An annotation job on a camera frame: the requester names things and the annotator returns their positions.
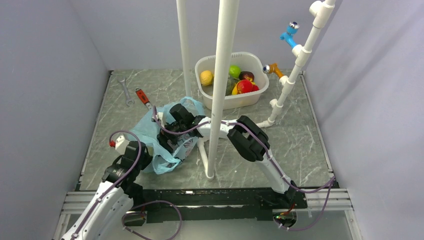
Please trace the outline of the light blue plastic bag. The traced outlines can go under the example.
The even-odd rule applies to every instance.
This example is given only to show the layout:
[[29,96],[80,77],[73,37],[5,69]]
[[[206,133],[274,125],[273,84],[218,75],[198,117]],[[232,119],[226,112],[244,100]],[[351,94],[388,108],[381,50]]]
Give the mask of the light blue plastic bag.
[[191,97],[183,97],[179,102],[168,103],[157,107],[157,113],[163,113],[165,123],[158,125],[153,119],[153,111],[149,110],[141,120],[130,130],[141,142],[148,147],[152,161],[143,171],[154,172],[157,175],[173,171],[191,153],[198,142],[197,136],[188,133],[182,135],[170,134],[162,129],[165,127],[171,132],[182,132],[170,110],[176,105],[183,106],[193,116],[204,115],[203,104]]

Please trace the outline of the yellow fake lemon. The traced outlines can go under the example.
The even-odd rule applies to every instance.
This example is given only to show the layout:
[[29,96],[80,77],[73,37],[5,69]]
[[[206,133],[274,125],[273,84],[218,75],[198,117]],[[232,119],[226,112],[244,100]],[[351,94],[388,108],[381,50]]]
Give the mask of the yellow fake lemon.
[[204,70],[199,75],[199,81],[202,86],[212,85],[214,82],[214,74],[210,70]]

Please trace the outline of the green netted fake melon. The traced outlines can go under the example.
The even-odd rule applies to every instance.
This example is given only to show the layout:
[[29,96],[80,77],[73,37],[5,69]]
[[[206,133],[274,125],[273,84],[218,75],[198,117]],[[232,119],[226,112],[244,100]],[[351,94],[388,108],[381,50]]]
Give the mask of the green netted fake melon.
[[233,89],[239,81],[240,80],[238,78],[233,78],[231,76],[228,76],[227,82],[226,82],[226,88],[225,88],[225,95],[226,96],[232,95]]

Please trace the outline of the pink fake peach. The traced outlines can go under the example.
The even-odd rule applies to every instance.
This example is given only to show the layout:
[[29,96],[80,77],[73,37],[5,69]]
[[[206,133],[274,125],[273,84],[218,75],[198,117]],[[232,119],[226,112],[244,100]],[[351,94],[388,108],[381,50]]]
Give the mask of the pink fake peach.
[[253,83],[247,79],[240,80],[236,85],[237,94],[245,94],[253,91]]

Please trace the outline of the green fake fruit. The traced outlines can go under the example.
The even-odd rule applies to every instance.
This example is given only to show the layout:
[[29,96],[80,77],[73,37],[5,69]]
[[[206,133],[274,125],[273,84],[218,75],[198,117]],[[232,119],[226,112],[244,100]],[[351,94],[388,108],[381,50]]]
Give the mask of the green fake fruit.
[[241,72],[242,72],[242,70],[241,70],[241,68],[239,66],[237,66],[237,65],[231,65],[229,67],[228,74],[232,78],[239,79],[239,76],[240,76]]

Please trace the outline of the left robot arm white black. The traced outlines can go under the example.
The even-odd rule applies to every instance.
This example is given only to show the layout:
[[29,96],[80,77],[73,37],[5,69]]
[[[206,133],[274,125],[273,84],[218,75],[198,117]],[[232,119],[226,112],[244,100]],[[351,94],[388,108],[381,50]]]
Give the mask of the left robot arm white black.
[[62,240],[105,240],[110,228],[127,211],[144,203],[143,187],[135,180],[151,162],[143,142],[111,141],[119,156],[108,166],[95,194],[76,222],[60,237]]

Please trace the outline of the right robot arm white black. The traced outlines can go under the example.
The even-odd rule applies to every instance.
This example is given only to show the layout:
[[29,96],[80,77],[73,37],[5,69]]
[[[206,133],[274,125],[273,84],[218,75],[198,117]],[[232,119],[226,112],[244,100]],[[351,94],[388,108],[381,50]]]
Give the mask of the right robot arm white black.
[[[183,137],[208,140],[211,135],[211,118],[194,116],[182,104],[174,105],[170,111],[174,121],[167,123],[156,107],[152,108],[152,120],[159,125],[157,140],[167,151],[173,153],[182,145]],[[276,203],[287,208],[295,201],[296,186],[286,177],[275,160],[268,135],[249,117],[243,115],[236,120],[223,120],[218,128],[218,136],[229,140],[245,160],[257,164],[276,193]]]

